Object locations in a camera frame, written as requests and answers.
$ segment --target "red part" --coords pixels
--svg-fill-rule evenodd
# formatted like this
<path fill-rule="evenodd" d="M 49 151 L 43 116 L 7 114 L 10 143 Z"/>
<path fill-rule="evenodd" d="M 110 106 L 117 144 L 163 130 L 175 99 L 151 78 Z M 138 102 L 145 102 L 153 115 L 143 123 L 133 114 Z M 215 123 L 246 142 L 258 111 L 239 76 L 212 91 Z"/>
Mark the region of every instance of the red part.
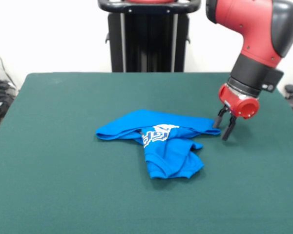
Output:
<path fill-rule="evenodd" d="M 128 2 L 143 3 L 143 4 L 160 4 L 160 3 L 170 3 L 174 0 L 127 0 Z"/>
<path fill-rule="evenodd" d="M 242 34 L 241 54 L 275 68 L 281 57 L 272 45 L 272 0 L 218 0 L 217 23 Z"/>
<path fill-rule="evenodd" d="M 253 117 L 259 110 L 259 102 L 257 99 L 253 97 L 241 99 L 225 84 L 219 90 L 219 98 L 223 104 L 229 107 L 231 113 L 236 117 L 241 116 L 248 119 Z"/>

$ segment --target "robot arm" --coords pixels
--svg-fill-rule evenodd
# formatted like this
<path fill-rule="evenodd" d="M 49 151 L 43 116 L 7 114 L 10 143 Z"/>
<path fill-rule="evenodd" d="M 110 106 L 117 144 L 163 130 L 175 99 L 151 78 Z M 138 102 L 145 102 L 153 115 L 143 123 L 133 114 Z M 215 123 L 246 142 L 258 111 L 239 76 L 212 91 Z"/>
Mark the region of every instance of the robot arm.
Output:
<path fill-rule="evenodd" d="M 238 117 L 251 118 L 259 110 L 262 90 L 272 92 L 283 72 L 276 69 L 293 43 L 293 3 L 287 0 L 207 0 L 210 21 L 240 33 L 242 51 L 228 81 L 220 88 L 224 107 L 214 127 L 225 112 L 231 113 L 222 139 L 227 140 Z"/>

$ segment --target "printed logo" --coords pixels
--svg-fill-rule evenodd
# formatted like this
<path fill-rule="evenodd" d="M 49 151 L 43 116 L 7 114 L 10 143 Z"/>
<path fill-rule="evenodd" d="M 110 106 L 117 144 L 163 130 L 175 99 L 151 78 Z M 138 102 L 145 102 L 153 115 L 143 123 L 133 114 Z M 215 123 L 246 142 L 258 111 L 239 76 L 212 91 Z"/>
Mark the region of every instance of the printed logo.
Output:
<path fill-rule="evenodd" d="M 169 133 L 172 128 L 179 128 L 179 126 L 171 124 L 159 124 L 153 126 L 155 131 L 148 131 L 146 134 L 142 134 L 144 148 L 155 141 L 165 141 L 168 139 Z"/>

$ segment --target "handle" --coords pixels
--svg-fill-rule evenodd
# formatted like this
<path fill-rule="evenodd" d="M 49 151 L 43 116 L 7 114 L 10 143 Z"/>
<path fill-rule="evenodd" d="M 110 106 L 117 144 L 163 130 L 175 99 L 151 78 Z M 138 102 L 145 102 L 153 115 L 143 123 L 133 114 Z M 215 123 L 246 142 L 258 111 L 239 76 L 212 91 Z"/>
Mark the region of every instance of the handle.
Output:
<path fill-rule="evenodd" d="M 187 14 L 197 11 L 201 0 L 171 2 L 165 4 L 131 3 L 127 1 L 98 0 L 99 7 L 108 12 L 128 14 Z"/>

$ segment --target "black stand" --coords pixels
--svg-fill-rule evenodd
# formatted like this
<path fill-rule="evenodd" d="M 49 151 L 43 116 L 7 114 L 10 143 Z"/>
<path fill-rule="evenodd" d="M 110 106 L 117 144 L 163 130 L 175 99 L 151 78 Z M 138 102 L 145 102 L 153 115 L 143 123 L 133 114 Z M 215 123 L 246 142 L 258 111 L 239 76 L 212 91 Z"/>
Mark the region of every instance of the black stand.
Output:
<path fill-rule="evenodd" d="M 99 0 L 109 12 L 113 72 L 183 72 L 189 19 L 200 0 L 137 4 Z"/>

